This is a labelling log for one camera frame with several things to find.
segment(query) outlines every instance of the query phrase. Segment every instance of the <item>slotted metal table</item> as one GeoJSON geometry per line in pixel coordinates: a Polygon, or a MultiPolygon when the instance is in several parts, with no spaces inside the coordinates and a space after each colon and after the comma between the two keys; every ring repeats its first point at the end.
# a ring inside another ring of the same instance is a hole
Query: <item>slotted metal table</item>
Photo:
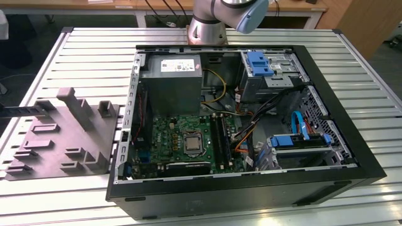
{"type": "MultiPolygon", "coordinates": [[[[356,187],[320,205],[156,221],[134,221],[105,201],[108,175],[0,181],[0,225],[400,225],[402,102],[341,34],[331,30],[226,30],[229,44],[304,45],[335,91],[387,177],[356,187]]],[[[64,30],[37,73],[21,106],[74,87],[89,104],[110,100],[124,112],[136,45],[185,44],[184,29],[73,28],[64,30]]],[[[30,125],[13,118],[0,139],[0,178],[30,125]]],[[[121,121],[114,140],[120,137],[121,121]]]]}

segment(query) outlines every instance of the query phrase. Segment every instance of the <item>gray robot arm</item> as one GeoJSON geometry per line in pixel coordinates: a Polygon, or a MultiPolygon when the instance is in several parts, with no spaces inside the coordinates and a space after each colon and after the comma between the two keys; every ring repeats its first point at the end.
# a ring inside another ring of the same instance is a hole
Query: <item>gray robot arm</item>
{"type": "Polygon", "coordinates": [[[7,39],[7,22],[6,22],[6,17],[0,10],[0,40],[6,40],[7,39]]]}
{"type": "Polygon", "coordinates": [[[268,0],[194,0],[188,27],[190,44],[224,44],[224,24],[241,33],[249,33],[260,24],[268,0]]]}

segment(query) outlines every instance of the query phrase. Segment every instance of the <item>green circuit board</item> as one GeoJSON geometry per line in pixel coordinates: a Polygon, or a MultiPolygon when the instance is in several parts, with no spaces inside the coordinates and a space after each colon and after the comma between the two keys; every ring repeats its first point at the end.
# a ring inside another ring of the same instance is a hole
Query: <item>green circuit board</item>
{"type": "MultiPolygon", "coordinates": [[[[233,118],[225,117],[224,122],[226,133],[234,133],[236,129],[233,118]]],[[[153,118],[149,162],[166,163],[180,161],[210,162],[210,170],[213,173],[242,171],[241,159],[232,160],[233,166],[229,169],[217,169],[214,167],[208,116],[176,116],[153,118]],[[202,152],[198,155],[188,155],[184,153],[184,136],[188,134],[197,134],[201,137],[202,152]]]]}

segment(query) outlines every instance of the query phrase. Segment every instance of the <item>cable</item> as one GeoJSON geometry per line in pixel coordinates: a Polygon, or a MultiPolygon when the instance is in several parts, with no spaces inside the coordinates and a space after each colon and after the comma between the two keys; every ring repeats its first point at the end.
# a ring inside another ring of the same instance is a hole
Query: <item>cable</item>
{"type": "Polygon", "coordinates": [[[237,114],[237,113],[233,113],[233,112],[228,112],[228,111],[218,111],[216,110],[214,108],[212,108],[209,105],[206,104],[202,104],[210,111],[213,112],[217,112],[217,113],[222,113],[222,114],[232,114],[232,115],[238,115],[238,116],[242,116],[242,114],[237,114]]]}
{"type": "Polygon", "coordinates": [[[5,78],[1,78],[0,81],[5,80],[5,79],[9,79],[11,77],[15,77],[15,76],[30,76],[30,75],[34,75],[34,74],[13,74],[10,76],[6,76],[5,78]]]}
{"type": "Polygon", "coordinates": [[[218,104],[218,106],[221,107],[221,109],[225,111],[225,107],[224,107],[222,103],[218,100],[216,100],[216,103],[218,104]]]}
{"type": "Polygon", "coordinates": [[[250,127],[252,125],[257,122],[257,119],[261,117],[261,115],[269,111],[271,109],[273,109],[276,107],[276,104],[279,103],[280,99],[291,92],[295,91],[301,91],[304,89],[307,85],[297,85],[292,88],[287,88],[284,90],[281,90],[269,100],[267,100],[261,106],[259,107],[259,109],[256,110],[256,112],[253,113],[250,120],[249,120],[249,124],[246,126],[245,129],[242,129],[240,132],[237,132],[234,134],[233,137],[237,137],[238,135],[241,135],[250,127]]]}
{"type": "Polygon", "coordinates": [[[162,1],[162,3],[165,4],[165,6],[169,8],[172,14],[174,15],[174,17],[176,17],[176,19],[177,19],[176,21],[178,21],[177,14],[174,13],[174,11],[172,10],[172,8],[169,7],[168,3],[165,2],[165,0],[161,0],[161,1],[162,1]]]}
{"type": "Polygon", "coordinates": [[[160,19],[161,17],[158,16],[158,14],[156,13],[154,9],[152,8],[152,6],[150,6],[148,0],[145,0],[145,3],[146,3],[146,5],[148,5],[148,7],[150,8],[152,12],[154,13],[154,15],[157,16],[158,20],[161,21],[161,19],[160,19]]]}
{"type": "Polygon", "coordinates": [[[184,16],[185,16],[186,25],[189,25],[189,21],[188,21],[188,18],[186,18],[185,10],[184,10],[181,4],[178,3],[178,0],[174,0],[174,1],[176,1],[177,5],[178,5],[180,8],[181,8],[182,14],[184,14],[184,16]]]}
{"type": "Polygon", "coordinates": [[[280,7],[279,7],[279,3],[276,0],[275,1],[275,4],[276,4],[276,12],[275,12],[275,16],[279,17],[279,11],[280,11],[280,7]]]}
{"type": "Polygon", "coordinates": [[[140,93],[137,93],[137,98],[138,98],[138,115],[140,115],[140,123],[138,123],[138,129],[137,129],[137,133],[136,133],[136,136],[133,137],[132,141],[130,141],[130,144],[133,145],[133,142],[137,138],[137,135],[138,135],[138,132],[140,132],[140,128],[142,127],[142,119],[144,119],[144,116],[142,116],[142,102],[141,102],[141,98],[140,98],[140,93]]]}
{"type": "Polygon", "coordinates": [[[237,149],[238,149],[241,143],[244,142],[244,140],[246,139],[246,137],[249,136],[249,134],[252,133],[253,130],[255,130],[255,126],[253,126],[253,128],[248,131],[248,133],[245,134],[245,136],[242,137],[242,139],[240,140],[240,142],[238,142],[236,148],[233,149],[234,152],[237,152],[237,149]]]}
{"type": "Polygon", "coordinates": [[[249,136],[245,139],[246,142],[246,149],[248,149],[248,157],[252,160],[252,166],[249,166],[249,164],[246,164],[245,170],[246,171],[253,171],[253,159],[255,159],[255,151],[253,151],[253,141],[252,141],[252,133],[249,134],[249,136]]]}
{"type": "Polygon", "coordinates": [[[220,77],[220,75],[214,71],[212,71],[210,69],[204,69],[204,71],[209,71],[220,79],[220,81],[222,83],[222,92],[221,92],[221,95],[217,98],[214,98],[213,100],[201,101],[200,102],[201,104],[212,103],[212,102],[220,100],[224,97],[224,94],[225,94],[225,82],[224,82],[222,78],[220,77]]]}

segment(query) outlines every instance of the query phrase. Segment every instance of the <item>black cable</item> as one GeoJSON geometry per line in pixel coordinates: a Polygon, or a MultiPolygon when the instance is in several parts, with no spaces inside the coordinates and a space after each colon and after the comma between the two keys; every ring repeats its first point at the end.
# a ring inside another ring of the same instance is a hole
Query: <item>black cable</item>
{"type": "Polygon", "coordinates": [[[275,4],[276,4],[276,12],[275,12],[275,16],[277,16],[279,17],[279,11],[280,11],[280,7],[279,7],[279,3],[277,3],[277,1],[276,0],[273,0],[275,1],[275,4]]]}
{"type": "Polygon", "coordinates": [[[256,124],[256,122],[259,121],[261,115],[269,111],[271,109],[273,109],[276,107],[276,104],[279,103],[280,99],[291,92],[295,91],[300,91],[303,90],[305,87],[305,85],[297,85],[292,88],[287,88],[284,90],[281,90],[269,100],[267,100],[261,106],[259,107],[259,109],[256,110],[256,112],[253,113],[250,120],[249,120],[249,124],[246,125],[245,129],[242,129],[240,132],[236,133],[236,135],[233,137],[237,137],[238,135],[241,135],[244,132],[246,132],[256,124]]]}
{"type": "MultiPolygon", "coordinates": [[[[249,133],[246,139],[245,139],[245,142],[246,142],[246,149],[248,149],[248,157],[250,158],[252,160],[252,163],[253,163],[253,159],[255,159],[255,151],[253,151],[253,145],[252,145],[252,133],[249,133]]],[[[245,171],[249,172],[249,171],[253,171],[253,166],[249,166],[246,164],[246,167],[245,167],[245,171]]]]}
{"type": "Polygon", "coordinates": [[[177,14],[174,13],[174,11],[172,10],[172,8],[169,7],[169,5],[168,5],[168,3],[165,2],[165,0],[161,0],[162,1],[162,3],[165,4],[165,6],[169,8],[169,10],[170,10],[170,12],[172,12],[172,14],[174,15],[174,17],[176,17],[176,22],[178,21],[178,17],[177,17],[177,14]]]}
{"type": "Polygon", "coordinates": [[[182,11],[182,14],[184,14],[184,16],[185,16],[186,25],[189,25],[189,21],[188,21],[188,18],[186,18],[186,14],[185,14],[185,11],[184,11],[184,8],[182,8],[181,4],[178,3],[178,0],[176,0],[176,3],[177,3],[177,5],[180,6],[181,11],[182,11]]]}
{"type": "Polygon", "coordinates": [[[158,16],[158,14],[156,13],[154,9],[152,8],[152,6],[150,6],[148,0],[145,0],[145,3],[146,3],[146,5],[148,5],[148,7],[150,8],[152,12],[154,13],[154,15],[157,16],[158,20],[161,21],[161,19],[160,19],[161,17],[158,16]]]}
{"type": "MultiPolygon", "coordinates": [[[[212,93],[212,96],[213,96],[213,99],[216,99],[216,92],[212,93]]],[[[224,107],[222,103],[220,102],[220,100],[216,100],[214,102],[218,104],[221,109],[225,111],[225,107],[224,107]]]]}

